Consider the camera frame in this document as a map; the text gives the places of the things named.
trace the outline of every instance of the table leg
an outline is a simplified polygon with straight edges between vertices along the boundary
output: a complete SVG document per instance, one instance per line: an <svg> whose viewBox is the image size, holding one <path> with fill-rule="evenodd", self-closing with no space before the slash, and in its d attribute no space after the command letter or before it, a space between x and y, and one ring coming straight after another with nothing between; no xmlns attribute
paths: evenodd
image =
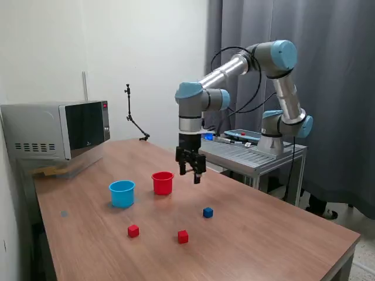
<svg viewBox="0 0 375 281"><path fill-rule="evenodd" d="M260 179L259 175L253 177L253 188L256 190L259 190L259 179Z"/></svg>
<svg viewBox="0 0 375 281"><path fill-rule="evenodd" d="M353 263L353 256L352 255L347 262L343 265L343 267L336 273L335 277L332 278L332 281L348 281L350 270L352 268Z"/></svg>
<svg viewBox="0 0 375 281"><path fill-rule="evenodd" d="M304 177L305 156L294 159L287 202L298 206L301 195L302 179Z"/></svg>

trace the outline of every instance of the metal cart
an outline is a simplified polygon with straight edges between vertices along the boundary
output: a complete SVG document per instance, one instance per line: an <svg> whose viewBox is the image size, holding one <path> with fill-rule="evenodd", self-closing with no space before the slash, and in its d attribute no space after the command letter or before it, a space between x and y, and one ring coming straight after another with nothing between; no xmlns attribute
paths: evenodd
<svg viewBox="0 0 375 281"><path fill-rule="evenodd" d="M267 179L262 177L269 172L292 161L293 145L284 142L284 154L275 159L232 143L221 143L202 139L200 153L206 155L208 162L252 178L252 187L267 191ZM298 205L304 176L307 147L295 145L294 164L289 184L287 202Z"/></svg>

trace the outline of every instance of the shoe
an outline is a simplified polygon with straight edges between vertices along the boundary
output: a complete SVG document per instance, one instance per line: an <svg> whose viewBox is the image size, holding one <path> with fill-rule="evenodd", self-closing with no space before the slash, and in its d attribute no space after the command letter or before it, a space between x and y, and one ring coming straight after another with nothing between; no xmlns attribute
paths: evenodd
<svg viewBox="0 0 375 281"><path fill-rule="evenodd" d="M312 213L312 214L314 214L314 215L318 215L318 216L320 216L320 217L322 217L322 218L325 218L326 220L329 220L329 221L331 221L331 220L335 220L335 219L337 219L338 216L339 216L339 214L338 214L337 212L332 211L332 210L330 210L330 209L326 209L326 210L324 211L323 214L317 214L317 213L313 212L313 211L311 210L310 206L309 206L309 207L306 207L306 211L307 211L307 212L310 212L310 213Z"/></svg>

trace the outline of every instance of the floor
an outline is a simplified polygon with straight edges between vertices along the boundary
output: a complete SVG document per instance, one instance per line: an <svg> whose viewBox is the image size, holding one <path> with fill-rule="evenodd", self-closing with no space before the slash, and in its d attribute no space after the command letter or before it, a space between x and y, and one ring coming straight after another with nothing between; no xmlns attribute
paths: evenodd
<svg viewBox="0 0 375 281"><path fill-rule="evenodd" d="M305 208L308 205L308 200L309 194L305 193L299 206ZM355 208L348 208L346 204L328 203L327 208L339 214L335 223L361 233L362 237L357 244L354 259L375 270L375 220L365 217ZM353 265L349 280L375 281L375 276Z"/></svg>

